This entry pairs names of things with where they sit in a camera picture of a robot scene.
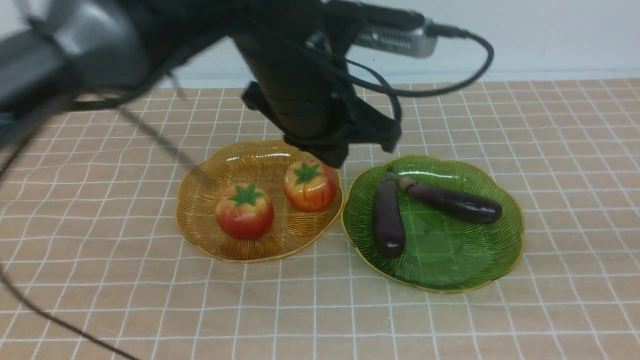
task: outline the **gold plate rim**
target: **gold plate rim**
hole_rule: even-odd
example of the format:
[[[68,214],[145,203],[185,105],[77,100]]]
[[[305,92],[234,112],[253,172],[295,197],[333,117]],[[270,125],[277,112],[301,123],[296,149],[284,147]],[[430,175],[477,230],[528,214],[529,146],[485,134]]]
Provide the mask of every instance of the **gold plate rim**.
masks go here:
[[[250,140],[250,141],[233,143],[231,145],[222,147],[220,150],[216,151],[213,155],[211,155],[209,157],[209,159],[207,159],[207,160],[203,161],[202,163],[198,164],[195,168],[192,168],[187,173],[187,175],[182,179],[182,181],[180,182],[180,187],[178,189],[178,204],[176,206],[176,214],[174,216],[174,221],[176,222],[178,230],[180,231],[180,234],[182,235],[182,237],[185,240],[187,240],[188,242],[190,242],[191,244],[193,244],[195,247],[200,249],[200,251],[202,251],[208,257],[216,259],[216,260],[224,261],[226,263],[235,263],[235,264],[262,263],[262,262],[266,262],[266,261],[273,261],[273,260],[279,260],[279,259],[283,259],[283,258],[288,258],[290,256],[293,256],[293,255],[301,252],[302,250],[307,248],[309,245],[311,245],[314,242],[316,242],[316,240],[318,240],[320,238],[320,236],[322,236],[327,231],[327,229],[329,229],[335,223],[335,221],[338,220],[338,218],[342,218],[341,217],[342,216],[342,210],[344,209],[344,205],[346,203],[346,197],[344,195],[344,190],[342,188],[342,186],[343,186],[342,185],[342,176],[340,175],[340,171],[336,170],[335,173],[336,173],[337,179],[338,179],[337,196],[340,197],[340,206],[338,207],[338,210],[336,211],[336,213],[333,216],[333,218],[327,223],[327,225],[322,230],[318,231],[318,233],[313,238],[310,238],[304,244],[300,245],[299,247],[297,247],[297,248],[295,248],[295,249],[293,249],[293,250],[291,250],[289,252],[285,252],[283,254],[278,254],[278,255],[275,255],[275,256],[257,258],[257,259],[246,259],[246,260],[229,259],[229,258],[224,258],[224,257],[221,257],[221,256],[216,256],[214,254],[211,254],[210,252],[208,252],[205,249],[203,249],[198,243],[193,241],[187,234],[185,234],[184,229],[182,228],[180,222],[178,221],[178,216],[179,216],[179,213],[180,213],[180,202],[182,200],[182,197],[180,196],[180,194],[182,193],[182,187],[185,186],[185,180],[187,179],[188,175],[190,175],[192,172],[196,171],[197,168],[200,168],[203,165],[208,165],[208,164],[214,163],[216,161],[219,161],[215,157],[216,157],[216,154],[218,154],[222,150],[229,150],[229,149],[232,149],[234,147],[238,147],[238,146],[241,146],[241,145],[247,145],[247,144],[267,145],[269,143],[272,143],[274,145],[284,145],[286,147],[291,147],[292,149],[295,149],[293,146],[285,143],[280,138],[274,138],[274,139],[268,139],[268,140]]]
[[[518,212],[520,214],[520,218],[522,219],[522,232],[520,233],[520,253],[518,255],[518,258],[516,259],[516,261],[513,262],[513,264],[511,265],[511,267],[509,267],[509,269],[507,269],[502,275],[495,277],[494,279],[490,279],[487,280],[486,282],[474,286],[473,288],[467,288],[467,289],[460,289],[460,290],[440,290],[440,289],[435,289],[435,288],[428,288],[426,286],[420,286],[420,285],[416,285],[416,284],[410,284],[406,281],[402,281],[399,279],[396,279],[395,277],[392,277],[389,274],[386,274],[385,272],[382,272],[380,269],[376,268],[375,266],[373,266],[365,257],[364,255],[362,255],[362,253],[360,252],[360,249],[356,246],[355,242],[353,241],[353,239],[351,238],[351,236],[349,235],[349,232],[347,231],[346,226],[344,225],[344,206],[349,202],[349,197],[351,196],[351,191],[353,189],[353,185],[357,182],[357,180],[363,176],[366,172],[377,169],[377,168],[386,168],[389,166],[389,164],[391,164],[394,161],[400,160],[400,159],[405,159],[405,158],[425,158],[425,159],[431,159],[431,160],[435,160],[435,161],[439,161],[441,163],[462,163],[465,164],[466,166],[472,167],[477,169],[478,171],[480,171],[482,174],[484,174],[487,178],[491,179],[491,181],[495,184],[495,186],[500,189],[501,191],[503,191],[505,194],[507,194],[508,197],[511,198],[511,200],[513,200],[513,202],[516,204],[516,207],[518,208]],[[404,284],[407,286],[411,286],[412,288],[418,288],[420,290],[424,290],[424,291],[429,291],[432,293],[440,293],[440,294],[455,294],[455,293],[466,293],[466,292],[470,292],[470,291],[474,291],[474,290],[478,290],[481,288],[484,288],[485,286],[491,285],[491,283],[493,283],[494,281],[500,279],[501,277],[504,277],[505,275],[507,275],[508,273],[512,272],[513,269],[516,268],[516,266],[518,266],[518,264],[521,262],[522,257],[524,255],[524,248],[525,248],[525,242],[524,242],[524,212],[522,211],[522,208],[520,207],[520,204],[518,203],[518,201],[511,196],[511,194],[506,191],[505,189],[503,189],[502,187],[500,187],[500,185],[498,185],[495,180],[489,176],[489,174],[487,174],[485,171],[483,171],[482,169],[480,169],[477,166],[471,165],[470,163],[465,163],[464,161],[459,161],[459,160],[442,160],[440,158],[436,158],[434,156],[428,156],[428,155],[404,155],[404,156],[398,156],[382,165],[378,165],[375,167],[371,167],[367,170],[364,170],[362,173],[360,173],[360,175],[356,176],[356,178],[351,182],[351,184],[349,185],[349,190],[347,190],[347,195],[344,199],[344,203],[342,206],[342,210],[340,211],[340,224],[342,226],[342,231],[344,232],[344,235],[346,236],[346,238],[349,240],[351,246],[356,250],[356,253],[358,254],[358,256],[360,256],[360,259],[362,259],[362,261],[365,262],[365,264],[367,264],[370,268],[372,268],[373,270],[375,270],[376,272],[378,272],[380,275],[386,277],[387,279],[393,280],[395,282],[398,282],[400,284]]]

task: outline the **eggplant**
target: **eggplant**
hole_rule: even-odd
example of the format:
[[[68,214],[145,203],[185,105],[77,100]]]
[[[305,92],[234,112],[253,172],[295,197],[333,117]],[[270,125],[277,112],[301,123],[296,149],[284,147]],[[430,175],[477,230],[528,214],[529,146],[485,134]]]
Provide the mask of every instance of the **eggplant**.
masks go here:
[[[386,259],[398,258],[406,247],[397,193],[397,176],[389,172],[380,180],[373,203],[373,236],[378,254]]]
[[[487,197],[437,188],[406,176],[399,176],[397,183],[407,195],[473,224],[493,224],[502,216],[502,206]]]

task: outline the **black robotic arm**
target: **black robotic arm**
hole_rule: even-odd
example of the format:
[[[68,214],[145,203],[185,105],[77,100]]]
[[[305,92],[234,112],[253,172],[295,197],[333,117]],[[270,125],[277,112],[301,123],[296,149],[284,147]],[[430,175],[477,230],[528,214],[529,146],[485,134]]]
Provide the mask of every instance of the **black robotic arm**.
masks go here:
[[[416,12],[342,0],[53,0],[44,19],[0,42],[0,148],[29,137],[51,115],[127,103],[194,55],[230,37],[255,76],[243,94],[284,140],[339,168],[351,143],[392,152],[401,136],[397,96],[434,96],[473,83],[490,66],[491,45]],[[425,58],[438,36],[469,37],[488,50],[485,66],[457,86],[427,92],[354,78],[352,45]],[[394,118],[355,92],[390,96]],[[107,99],[77,102],[83,94]]]

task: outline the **glass plate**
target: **glass plate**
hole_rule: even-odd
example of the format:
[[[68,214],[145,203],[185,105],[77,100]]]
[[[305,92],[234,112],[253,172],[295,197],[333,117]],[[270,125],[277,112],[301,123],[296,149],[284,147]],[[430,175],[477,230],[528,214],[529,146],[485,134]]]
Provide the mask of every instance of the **glass plate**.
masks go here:
[[[302,213],[284,195],[287,167],[313,156],[284,141],[240,142],[220,149],[182,181],[176,220],[182,235],[213,258],[238,263],[280,259],[313,243],[338,218],[343,206],[342,180],[333,204],[319,213]],[[276,217],[267,234],[237,240],[217,225],[215,209],[222,190],[234,183],[254,183],[271,197]]]
[[[494,199],[502,217],[476,225],[445,215],[399,192],[406,249],[399,258],[378,254],[372,237],[372,208],[382,175],[399,174],[441,188]],[[524,220],[516,201],[482,170],[459,161],[405,156],[360,174],[349,189],[342,225],[360,257],[381,274],[424,290],[463,292],[506,275],[524,251]]]

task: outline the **tomato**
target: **tomato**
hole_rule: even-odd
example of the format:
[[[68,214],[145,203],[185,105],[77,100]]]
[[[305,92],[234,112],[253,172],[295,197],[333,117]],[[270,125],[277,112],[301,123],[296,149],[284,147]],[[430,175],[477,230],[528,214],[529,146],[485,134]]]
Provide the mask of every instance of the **tomato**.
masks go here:
[[[338,179],[329,166],[316,160],[297,161],[287,169],[284,194],[298,210],[315,213],[325,210],[338,192]]]
[[[216,222],[227,235],[252,240],[264,235],[275,214],[269,195],[255,184],[233,184],[220,194]]]

